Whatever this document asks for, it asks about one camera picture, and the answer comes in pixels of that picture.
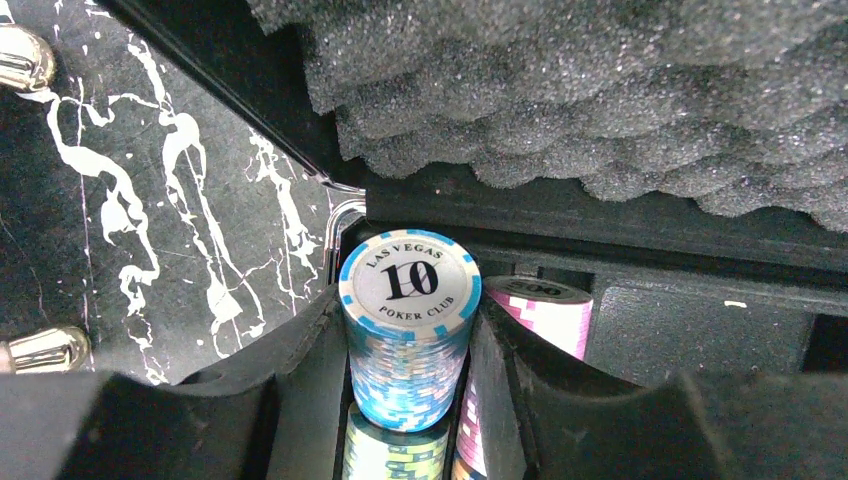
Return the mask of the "black poker set case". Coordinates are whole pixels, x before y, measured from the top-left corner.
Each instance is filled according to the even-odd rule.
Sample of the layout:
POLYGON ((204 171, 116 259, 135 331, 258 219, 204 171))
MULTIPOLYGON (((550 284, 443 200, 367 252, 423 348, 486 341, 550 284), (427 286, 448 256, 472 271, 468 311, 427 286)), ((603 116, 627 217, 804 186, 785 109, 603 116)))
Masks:
POLYGON ((843 1, 111 1, 382 229, 594 297, 585 357, 847 378, 843 1))

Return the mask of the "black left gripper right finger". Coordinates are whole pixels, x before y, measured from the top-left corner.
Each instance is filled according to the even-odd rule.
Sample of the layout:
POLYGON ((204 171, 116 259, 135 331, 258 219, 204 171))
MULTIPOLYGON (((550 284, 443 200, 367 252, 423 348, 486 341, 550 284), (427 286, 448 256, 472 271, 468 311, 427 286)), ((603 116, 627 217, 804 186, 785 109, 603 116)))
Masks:
POLYGON ((843 479, 843 374, 684 373, 642 388, 480 304, 471 367, 491 479, 843 479))

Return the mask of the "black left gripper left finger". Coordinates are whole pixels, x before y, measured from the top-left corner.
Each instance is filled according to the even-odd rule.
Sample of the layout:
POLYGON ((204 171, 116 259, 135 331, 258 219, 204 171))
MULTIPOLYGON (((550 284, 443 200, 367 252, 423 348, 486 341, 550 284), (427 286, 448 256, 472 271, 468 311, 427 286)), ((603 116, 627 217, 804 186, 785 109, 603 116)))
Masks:
POLYGON ((5 479, 334 479, 347 346, 335 287, 176 385, 5 375, 5 479))

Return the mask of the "light blue chip stack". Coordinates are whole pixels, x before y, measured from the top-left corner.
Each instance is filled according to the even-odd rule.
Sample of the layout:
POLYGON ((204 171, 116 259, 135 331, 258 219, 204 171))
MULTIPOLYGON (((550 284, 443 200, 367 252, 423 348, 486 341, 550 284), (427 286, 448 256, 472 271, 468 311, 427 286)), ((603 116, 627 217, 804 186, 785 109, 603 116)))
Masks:
POLYGON ((377 234, 338 275, 354 399, 388 430, 419 432, 452 405, 483 281, 458 242, 422 229, 377 234))

